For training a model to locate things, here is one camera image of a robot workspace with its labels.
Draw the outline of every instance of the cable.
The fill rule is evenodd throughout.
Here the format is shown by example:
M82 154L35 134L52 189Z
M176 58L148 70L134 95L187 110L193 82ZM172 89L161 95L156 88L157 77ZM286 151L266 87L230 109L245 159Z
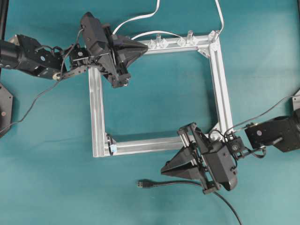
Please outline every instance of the cable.
M2 130L0 130L0 133L2 133L3 131L5 131L7 128L9 128L10 126L14 125L14 124L17 124L17 123L21 123L25 118L26 116L29 114L29 112L31 111L31 109L33 108L35 102L37 101L37 99L39 97L41 97L42 95L44 95L45 93L51 91L53 88L55 88L58 84L59 84L60 80L58 80L57 82L55 82L55 84L53 86L51 86L50 88L42 91L41 93L39 93L33 100L33 102L31 103L31 106L29 107L29 109L26 111L26 113L24 114L24 116L22 117L22 119L18 120L18 121L15 121L15 122L12 122L10 123L8 126L4 127Z
M217 11L219 13L220 21L221 21L221 29L216 31L216 34L213 38L214 42L217 40L217 38L220 36L221 32L224 29L224 18L223 18L223 14L222 14L222 10L221 10L221 7L220 7L219 0L215 0L215 3L216 3L216 6L217 6Z
M170 181L164 181L164 182L156 182L152 180L139 180L137 183L137 186L139 188L155 188L155 187L161 187L161 186L168 186L168 185L174 185L174 184L189 184L189 185L195 185L202 187L200 183L197 183L195 181L188 181L188 180L170 180ZM213 192L214 195L222 199L226 205L231 209L231 211L234 213L235 217L237 218L240 225L243 225L238 213L235 211L234 207L218 192Z
M220 21L221 21L221 29L220 29L220 33L219 33L219 35L220 35L224 29L224 18L223 18L222 9L220 7L219 0L215 0L215 2L216 2L216 6L217 6L217 11L219 13Z
M147 32L138 34L138 35L134 36L133 38L131 38L131 40L135 40L135 39L137 39L139 37L143 37L143 36L150 35L150 34L170 34L170 35L174 35L174 36L179 37L179 38L182 37L182 36L180 36L178 34L174 34L174 33L168 32L168 31L152 30L152 31L147 31Z
M258 115L258 116L255 116L255 117L253 117L253 118L250 118L250 119L248 119L248 120L245 120L245 121L243 121L243 122L241 122L241 123L238 123L238 124L232 126L231 128L229 128L228 130L225 131L224 135L228 135L228 132L229 132L231 129L235 128L235 127L238 127L238 126L240 126L240 125L243 125L244 123L248 123L248 122L250 122L250 121L252 121L252 120L256 120L256 119L258 119L259 117L261 117L261 116L267 114L267 113L270 112L272 109L274 109L277 105L281 104L283 101L285 101L285 100L287 100L287 99L289 99L289 98L296 98L296 97L300 97L300 95L291 95L291 96L286 96L286 97L284 97L283 99L281 99L279 102L277 102L275 105L273 105L270 109L268 109L267 111L263 112L262 114L260 114L260 115Z
M126 24L127 22L130 22L130 21L133 21L133 20L139 20L139 19L144 19L144 18L152 17L152 16L158 11L159 5L160 5L160 0L157 0L157 2L156 2L156 9L155 9L155 11L154 11L153 13L146 14L146 15L139 15L139 16L136 16L136 17L133 17L133 18L131 18L131 19L129 19L129 20L124 21L123 23L121 23L119 26L117 26L117 27L114 29L114 31L113 31L112 34L116 34L117 31L121 28L121 26L123 26L123 25Z
M81 32L82 32L83 30L84 30L84 29L82 28L82 29L80 29L80 30L78 31L78 34L77 34L77 37L76 37L76 42L75 42L75 44L71 46L71 48L69 49L69 51L67 52L67 54L65 55L65 57L64 57L64 59L63 59L63 61L62 61L61 68L60 68L60 74L61 74L61 76L60 76L60 79L59 79L59 80L62 80L62 79L64 78L64 74L62 73L62 70L63 70L63 68L64 68L66 58L67 58L68 55L71 53L71 51L75 48L75 46L78 44L79 36L80 36L80 34L81 34Z
M81 29L81 30L78 32L78 34L77 34L76 44L78 43L79 35L80 35L80 33L81 33L82 31L83 31L83 29ZM62 61L62 65L61 65L61 69L60 69L60 74L62 74L64 62L65 62L66 58L68 57L68 55L70 54L70 52L72 51L72 48L71 48L70 51L68 51L68 53L64 56L64 59L63 59L63 61ZM22 117L22 119L10 123L8 126L4 127L2 130L0 130L0 133L2 133L3 131L5 131L7 128L9 128L10 126L12 126L12 125L14 125L14 124L21 123L21 122L27 117L27 115L29 114L29 112L32 110L32 108L33 108L34 104L36 103L37 99L38 99L39 97L43 96L45 93L51 91L53 88L55 88L55 87L62 81L62 77L63 77L63 76L61 76L61 78L60 78L57 82L55 82L54 85L52 85L52 86L49 87L48 89L42 91L41 93L39 93L39 94L34 98L34 100L33 100L32 103L31 103L31 106L30 106L29 109L26 111L26 113L24 114L24 116Z
M224 135L222 134L222 132L219 131L218 129L213 129L213 130L211 130L211 131L208 133L208 138L209 138L210 141L212 141L212 139L211 139L211 134L212 134L214 131L218 132L218 133L224 138L224 141L225 141L225 136L224 136Z

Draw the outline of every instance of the square aluminum frame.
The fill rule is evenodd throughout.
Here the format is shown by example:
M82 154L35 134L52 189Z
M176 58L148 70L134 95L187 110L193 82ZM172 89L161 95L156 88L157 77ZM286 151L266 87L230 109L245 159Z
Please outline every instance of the square aluminum frame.
M155 41L147 40L141 41L141 43L149 46L149 50L145 55L198 51L210 61L218 117L218 123L213 129L217 128L224 133L233 126L233 121L220 41L219 38L215 39L215 35L216 33L212 31L210 34L203 36L188 34L187 37L166 38L162 40L159 37ZM179 136L128 142L115 142L110 138L105 132L101 79L101 73L96 68L89 69L93 157L110 156L112 152L115 156L163 150L179 150L183 146ZM212 138L217 139L221 137L215 132L212 134Z

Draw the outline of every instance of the teal tabletop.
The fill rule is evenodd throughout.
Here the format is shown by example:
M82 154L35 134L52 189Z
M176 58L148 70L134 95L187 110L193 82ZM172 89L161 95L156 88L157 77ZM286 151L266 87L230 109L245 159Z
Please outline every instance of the teal tabletop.
M300 18L297 0L221 0L220 36L232 118L238 123L300 89ZM115 28L154 10L155 0L11 0L5 39L14 34L68 47L90 11ZM186 35L220 27L214 0L162 0L155 16L124 25L119 34L149 30ZM117 141L176 135L195 121L217 122L209 61L197 52L149 55L129 68L127 87L104 80L106 130ZM13 120L54 81L2 70L14 95ZM284 102L257 121L292 113ZM241 132L245 144L246 136ZM177 185L137 188L138 179L169 180L160 168L176 150L93 158L88 74L61 82L41 97L26 120L0 139L2 225L233 225L236 218L214 195ZM298 224L300 150L268 147L264 159L239 161L238 185L220 193L246 225Z

